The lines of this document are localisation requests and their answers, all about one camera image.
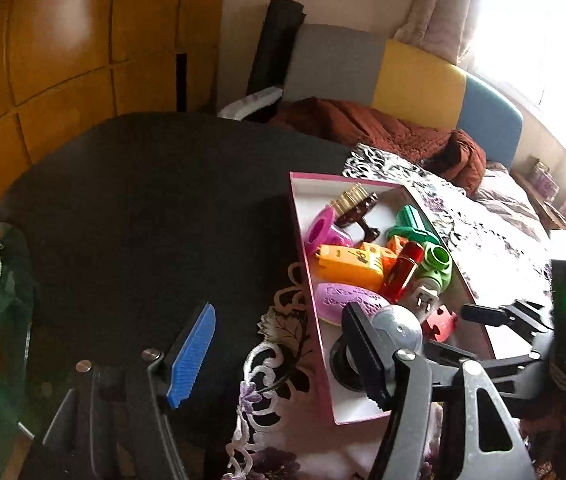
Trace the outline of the clear jar black base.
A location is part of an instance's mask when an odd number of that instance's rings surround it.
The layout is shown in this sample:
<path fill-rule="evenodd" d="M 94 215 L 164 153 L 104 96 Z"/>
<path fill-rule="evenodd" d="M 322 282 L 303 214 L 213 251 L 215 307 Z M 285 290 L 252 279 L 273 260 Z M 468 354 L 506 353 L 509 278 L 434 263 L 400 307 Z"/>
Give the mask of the clear jar black base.
<path fill-rule="evenodd" d="M 421 353 L 423 340 L 421 324 L 409 309 L 390 304 L 368 315 L 361 304 L 349 302 L 330 354 L 332 374 L 343 387 L 364 391 L 372 400 L 389 398 L 395 388 L 394 353 Z"/>

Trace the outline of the green night light plug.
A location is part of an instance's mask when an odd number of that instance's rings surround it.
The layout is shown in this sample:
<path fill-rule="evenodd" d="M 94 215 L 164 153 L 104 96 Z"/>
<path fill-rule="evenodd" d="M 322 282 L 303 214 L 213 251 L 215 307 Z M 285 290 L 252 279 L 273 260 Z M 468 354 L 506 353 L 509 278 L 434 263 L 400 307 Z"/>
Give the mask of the green night light plug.
<path fill-rule="evenodd" d="M 440 296 L 451 283 L 453 260 L 441 245 L 426 242 L 423 260 L 415 270 L 399 301 L 415 314 L 420 322 L 440 306 Z"/>

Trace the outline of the purple perforated egg case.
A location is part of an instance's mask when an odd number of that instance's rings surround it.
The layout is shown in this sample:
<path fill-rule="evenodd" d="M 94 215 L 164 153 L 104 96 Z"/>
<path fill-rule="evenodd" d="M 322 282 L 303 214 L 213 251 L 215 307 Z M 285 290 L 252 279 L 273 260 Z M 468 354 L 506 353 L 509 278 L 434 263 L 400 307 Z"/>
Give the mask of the purple perforated egg case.
<path fill-rule="evenodd" d="M 341 312 L 347 304 L 357 304 L 368 318 L 390 306 L 381 295 L 358 286 L 320 283 L 315 289 L 315 310 L 318 318 L 326 323 L 341 325 Z"/>

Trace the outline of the red metallic capsule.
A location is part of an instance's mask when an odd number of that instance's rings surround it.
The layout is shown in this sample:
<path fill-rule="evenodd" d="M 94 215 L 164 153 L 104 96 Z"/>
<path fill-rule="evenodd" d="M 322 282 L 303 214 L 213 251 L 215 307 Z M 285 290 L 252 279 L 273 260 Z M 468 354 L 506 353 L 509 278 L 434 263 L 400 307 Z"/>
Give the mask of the red metallic capsule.
<path fill-rule="evenodd" d="M 383 296 L 390 304 L 397 304 L 405 293 L 415 271 L 423 261 L 423 257 L 424 247 L 409 240 L 383 281 L 379 295 Z"/>

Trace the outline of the yellow plastic comb toy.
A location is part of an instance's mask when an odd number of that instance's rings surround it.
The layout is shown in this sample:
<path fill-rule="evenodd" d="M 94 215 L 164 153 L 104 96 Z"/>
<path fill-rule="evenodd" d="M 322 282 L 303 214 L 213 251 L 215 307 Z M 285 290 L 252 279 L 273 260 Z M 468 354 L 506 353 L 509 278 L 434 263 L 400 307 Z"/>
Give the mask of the yellow plastic comb toy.
<path fill-rule="evenodd" d="M 321 245 L 315 253 L 321 280 L 377 292 L 384 281 L 383 259 L 375 252 L 336 245 Z"/>

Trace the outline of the orange building block piece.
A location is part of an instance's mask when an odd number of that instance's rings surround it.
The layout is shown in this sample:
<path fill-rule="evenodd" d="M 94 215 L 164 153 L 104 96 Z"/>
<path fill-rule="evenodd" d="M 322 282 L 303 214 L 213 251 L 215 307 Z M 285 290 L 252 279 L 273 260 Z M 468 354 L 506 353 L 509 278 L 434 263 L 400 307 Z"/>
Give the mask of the orange building block piece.
<path fill-rule="evenodd" d="M 406 237 L 393 235 L 389 237 L 385 245 L 362 242 L 359 248 L 371 252 L 371 254 L 379 255 L 382 259 L 384 272 L 387 273 L 394 267 L 400 252 L 402 252 L 403 247 L 407 243 L 408 239 Z"/>

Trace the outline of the green plastic stamp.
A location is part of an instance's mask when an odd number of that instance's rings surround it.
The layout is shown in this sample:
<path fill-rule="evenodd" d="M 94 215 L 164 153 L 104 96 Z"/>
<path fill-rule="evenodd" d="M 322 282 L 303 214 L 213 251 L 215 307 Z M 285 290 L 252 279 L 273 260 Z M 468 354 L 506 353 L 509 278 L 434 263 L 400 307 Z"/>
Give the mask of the green plastic stamp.
<path fill-rule="evenodd" d="M 386 232 L 388 240 L 393 236 L 401 236 L 419 244 L 441 244 L 438 234 L 423 220 L 417 207 L 412 205 L 405 205 L 398 211 L 396 223 Z"/>

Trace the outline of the magenta plastic funnel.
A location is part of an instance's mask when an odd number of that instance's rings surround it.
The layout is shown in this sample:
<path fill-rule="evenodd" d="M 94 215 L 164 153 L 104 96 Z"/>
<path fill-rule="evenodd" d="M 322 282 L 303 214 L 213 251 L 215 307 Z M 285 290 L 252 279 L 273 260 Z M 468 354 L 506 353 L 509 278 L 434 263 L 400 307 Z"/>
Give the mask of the magenta plastic funnel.
<path fill-rule="evenodd" d="M 336 226 L 336 210 L 325 206 L 312 220 L 304 236 L 307 254 L 314 254 L 322 245 L 353 247 L 353 239 L 343 229 Z"/>

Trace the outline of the brown cream hair claw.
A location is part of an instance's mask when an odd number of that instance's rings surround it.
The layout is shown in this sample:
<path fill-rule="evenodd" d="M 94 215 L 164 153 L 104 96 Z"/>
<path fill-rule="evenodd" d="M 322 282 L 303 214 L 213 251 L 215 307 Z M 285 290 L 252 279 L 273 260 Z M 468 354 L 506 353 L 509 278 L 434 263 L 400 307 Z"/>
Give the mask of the brown cream hair claw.
<path fill-rule="evenodd" d="M 381 235 L 381 232 L 379 232 L 379 229 L 369 226 L 364 217 L 378 202 L 379 196 L 376 193 L 369 193 L 362 184 L 351 185 L 350 188 L 347 188 L 330 202 L 330 206 L 336 214 L 336 226 L 345 229 L 347 226 L 357 224 L 363 231 L 364 242 L 373 243 Z"/>

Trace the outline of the red puzzle piece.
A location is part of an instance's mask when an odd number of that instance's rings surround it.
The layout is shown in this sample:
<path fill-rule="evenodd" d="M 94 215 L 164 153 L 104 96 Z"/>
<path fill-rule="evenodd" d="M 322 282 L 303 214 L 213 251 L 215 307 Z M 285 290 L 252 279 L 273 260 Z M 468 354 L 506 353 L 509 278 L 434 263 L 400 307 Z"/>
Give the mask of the red puzzle piece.
<path fill-rule="evenodd" d="M 440 304 L 429 313 L 421 324 L 424 338 L 436 342 L 446 342 L 458 325 L 458 315 Z"/>

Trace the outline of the wooden side desk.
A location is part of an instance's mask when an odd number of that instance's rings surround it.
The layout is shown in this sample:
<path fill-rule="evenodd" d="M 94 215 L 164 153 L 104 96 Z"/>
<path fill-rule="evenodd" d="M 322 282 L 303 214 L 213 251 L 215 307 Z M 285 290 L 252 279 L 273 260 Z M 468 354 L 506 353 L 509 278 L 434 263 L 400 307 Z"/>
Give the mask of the wooden side desk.
<path fill-rule="evenodd" d="M 533 187 L 533 185 L 518 171 L 511 170 L 511 177 L 525 190 L 528 200 L 536 212 L 546 232 L 566 230 L 565 218 Z"/>

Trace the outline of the floral embroidered tablecloth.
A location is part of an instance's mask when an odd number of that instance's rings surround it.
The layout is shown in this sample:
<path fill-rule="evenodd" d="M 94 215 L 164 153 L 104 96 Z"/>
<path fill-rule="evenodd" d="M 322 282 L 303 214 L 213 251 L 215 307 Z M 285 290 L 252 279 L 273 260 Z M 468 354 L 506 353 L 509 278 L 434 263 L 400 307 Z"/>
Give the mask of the floral embroidered tablecloth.
<path fill-rule="evenodd" d="M 346 159 L 346 178 L 404 185 L 432 220 L 461 277 L 481 304 L 516 299 L 550 303 L 545 242 L 520 232 L 464 191 L 398 155 L 360 144 Z M 389 418 L 329 422 L 318 372 L 309 289 L 299 263 L 258 323 L 261 341 L 248 353 L 236 427 L 225 447 L 229 479 L 354 479 L 369 474 Z"/>

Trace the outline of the pale pink duvet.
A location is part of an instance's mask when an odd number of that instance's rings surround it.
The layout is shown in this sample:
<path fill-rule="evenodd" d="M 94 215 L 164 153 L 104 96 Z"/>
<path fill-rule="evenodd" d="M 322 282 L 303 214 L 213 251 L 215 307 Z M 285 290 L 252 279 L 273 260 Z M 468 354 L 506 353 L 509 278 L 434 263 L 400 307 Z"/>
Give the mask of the pale pink duvet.
<path fill-rule="evenodd" d="M 488 162 L 472 198 L 538 242 L 545 242 L 548 238 L 527 193 L 499 162 Z"/>

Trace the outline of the purple box on desk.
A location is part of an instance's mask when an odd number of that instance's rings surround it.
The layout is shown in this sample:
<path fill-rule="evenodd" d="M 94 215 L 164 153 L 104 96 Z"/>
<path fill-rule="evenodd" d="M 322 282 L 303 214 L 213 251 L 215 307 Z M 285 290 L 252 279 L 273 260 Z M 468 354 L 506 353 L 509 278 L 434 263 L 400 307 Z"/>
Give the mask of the purple box on desk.
<path fill-rule="evenodd" d="M 560 187 L 552 177 L 550 168 L 540 158 L 536 160 L 529 174 L 529 182 L 539 195 L 549 203 L 556 199 Z"/>

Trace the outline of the rust quilted jacket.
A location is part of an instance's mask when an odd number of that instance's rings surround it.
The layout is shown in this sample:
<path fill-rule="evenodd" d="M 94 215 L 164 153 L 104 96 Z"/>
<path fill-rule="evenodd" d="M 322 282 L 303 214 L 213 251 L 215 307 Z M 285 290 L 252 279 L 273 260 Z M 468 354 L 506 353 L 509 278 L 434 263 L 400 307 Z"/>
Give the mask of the rust quilted jacket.
<path fill-rule="evenodd" d="M 304 99 L 283 105 L 270 124 L 349 148 L 359 143 L 380 148 L 469 195 L 478 190 L 487 167 L 486 153 L 462 129 L 419 126 L 355 102 Z"/>

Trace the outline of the glass side table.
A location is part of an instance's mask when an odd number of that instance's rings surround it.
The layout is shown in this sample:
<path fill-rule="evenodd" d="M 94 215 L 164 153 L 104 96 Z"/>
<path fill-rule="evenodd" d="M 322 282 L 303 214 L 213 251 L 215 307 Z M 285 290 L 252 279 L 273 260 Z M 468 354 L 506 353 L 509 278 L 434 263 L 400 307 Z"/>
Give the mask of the glass side table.
<path fill-rule="evenodd" d="M 24 408 L 35 283 L 23 233 L 0 222 L 0 477 Z"/>

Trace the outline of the grey yellow blue sofa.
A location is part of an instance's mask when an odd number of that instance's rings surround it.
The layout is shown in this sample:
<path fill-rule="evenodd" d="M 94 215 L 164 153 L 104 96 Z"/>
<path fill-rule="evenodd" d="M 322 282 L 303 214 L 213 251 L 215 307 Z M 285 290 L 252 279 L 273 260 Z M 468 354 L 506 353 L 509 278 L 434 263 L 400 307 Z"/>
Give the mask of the grey yellow blue sofa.
<path fill-rule="evenodd" d="M 501 92 L 438 56 L 371 32 L 309 24 L 297 32 L 285 104 L 308 98 L 373 107 L 424 127 L 462 129 L 510 168 L 522 113 Z"/>

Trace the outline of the pink curtain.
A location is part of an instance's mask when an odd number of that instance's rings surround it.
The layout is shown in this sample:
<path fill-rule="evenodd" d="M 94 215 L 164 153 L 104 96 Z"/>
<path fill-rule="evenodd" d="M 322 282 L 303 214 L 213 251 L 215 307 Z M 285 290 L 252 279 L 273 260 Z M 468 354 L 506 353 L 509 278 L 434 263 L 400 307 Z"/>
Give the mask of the pink curtain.
<path fill-rule="evenodd" d="M 478 6 L 479 0 L 413 0 L 394 40 L 460 65 L 468 55 Z"/>

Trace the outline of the wooden wardrobe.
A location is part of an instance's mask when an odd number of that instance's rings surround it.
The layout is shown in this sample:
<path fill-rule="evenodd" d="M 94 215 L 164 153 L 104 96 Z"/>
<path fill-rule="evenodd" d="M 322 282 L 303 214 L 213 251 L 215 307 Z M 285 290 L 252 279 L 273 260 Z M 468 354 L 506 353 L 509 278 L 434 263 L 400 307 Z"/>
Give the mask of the wooden wardrobe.
<path fill-rule="evenodd" d="M 222 0 L 0 0 L 0 197 L 108 118 L 216 103 Z"/>

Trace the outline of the black rolled mat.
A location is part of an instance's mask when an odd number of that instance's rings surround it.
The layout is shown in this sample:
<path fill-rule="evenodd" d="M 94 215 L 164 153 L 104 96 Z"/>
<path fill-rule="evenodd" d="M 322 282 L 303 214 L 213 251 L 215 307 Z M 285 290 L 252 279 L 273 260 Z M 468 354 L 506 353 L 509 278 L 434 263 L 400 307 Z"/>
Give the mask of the black rolled mat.
<path fill-rule="evenodd" d="M 246 93 L 282 87 L 300 26 L 306 14 L 295 0 L 271 0 L 263 20 Z"/>

